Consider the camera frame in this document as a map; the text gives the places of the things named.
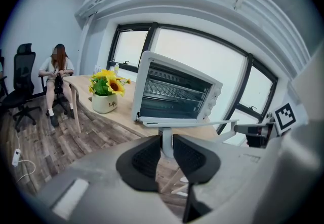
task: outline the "white shirt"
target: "white shirt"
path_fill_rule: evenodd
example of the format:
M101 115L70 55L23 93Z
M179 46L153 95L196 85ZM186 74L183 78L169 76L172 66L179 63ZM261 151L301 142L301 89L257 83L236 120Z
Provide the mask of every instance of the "white shirt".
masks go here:
M65 64L64 64L64 69L69 70L72 69L74 70L73 64L70 59L65 57ZM55 67L52 65L52 57L47 58L44 63L41 65L40 70L46 71L46 72L53 72L53 73L58 73L59 69L57 68L57 64L55 64ZM48 76L48 79L55 80L55 77Z

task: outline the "wooden table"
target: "wooden table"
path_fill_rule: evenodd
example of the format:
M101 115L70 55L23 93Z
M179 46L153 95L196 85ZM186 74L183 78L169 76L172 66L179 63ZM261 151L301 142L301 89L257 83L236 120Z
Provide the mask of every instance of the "wooden table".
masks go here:
M132 120L133 97L136 85L135 82L132 82L130 85L125 85L125 95L124 97L118 96L118 107L116 109L106 114L99 114L92 109L91 101L89 100L89 97L92 96L92 93L89 93L89 79L90 76L69 76L63 78L64 81L68 82L72 86L74 117L76 127L79 132L81 132L81 129L77 116L77 92L79 102L88 111L100 115L106 119L112 120L114 121L114 123L121 125L122 127L140 137L158 135L158 128L147 128L142 123ZM211 125L194 128L174 128L173 134L184 134L201 139L210 139L217 136L216 130Z

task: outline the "wooden floor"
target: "wooden floor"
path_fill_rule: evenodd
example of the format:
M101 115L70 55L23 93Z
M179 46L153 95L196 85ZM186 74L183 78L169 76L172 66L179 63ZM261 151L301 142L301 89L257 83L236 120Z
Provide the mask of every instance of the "wooden floor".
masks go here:
M32 111L31 115L37 124L32 125L31 120L24 117L20 123L20 132L14 129L15 122L12 117L5 114L0 119L0 146L1 154L7 160L13 178L26 174L26 167L30 173L33 170L29 162L19 163L18 167L12 166L13 153L18 148L18 138L23 159L28 159L36 164L36 171L30 177L26 176L18 182L21 189L31 194L37 191L53 176L62 172L66 167L84 155L114 146L123 142L138 139L137 135L129 132L116 123L102 120L100 116L92 114L78 105L78 117L81 133L77 133L74 120L64 115L63 109L58 105L53 110L58 116L60 126L54 128L48 117L45 116L45 97L34 99L27 104L29 107L41 106L43 111ZM166 159L161 154L158 164L156 181L162 187L175 174L178 165L174 160ZM182 183L176 184L172 189L179 188ZM160 194L162 200L178 217L182 218L186 198L179 195L171 195L171 191Z

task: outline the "white bottle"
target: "white bottle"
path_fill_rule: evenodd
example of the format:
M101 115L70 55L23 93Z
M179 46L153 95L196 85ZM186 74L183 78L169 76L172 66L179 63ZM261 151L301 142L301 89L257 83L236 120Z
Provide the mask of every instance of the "white bottle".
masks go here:
M118 75L118 70L119 70L119 64L116 63L115 64L115 67L113 68L113 71L114 71L114 73L115 73L116 76Z

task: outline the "window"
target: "window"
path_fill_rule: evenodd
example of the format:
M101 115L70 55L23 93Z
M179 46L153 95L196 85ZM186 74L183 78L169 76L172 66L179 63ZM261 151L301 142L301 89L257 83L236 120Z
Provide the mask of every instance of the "window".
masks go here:
M223 83L222 94L212 109L210 120L239 119L239 124L254 124L264 119L277 77L252 54L191 28L157 22L128 24L116 29L107 69L118 62L118 74L134 81L141 55L146 50L180 61ZM230 124L216 127L220 134L224 129L229 130ZM239 145L244 140L245 135L238 133L227 142Z

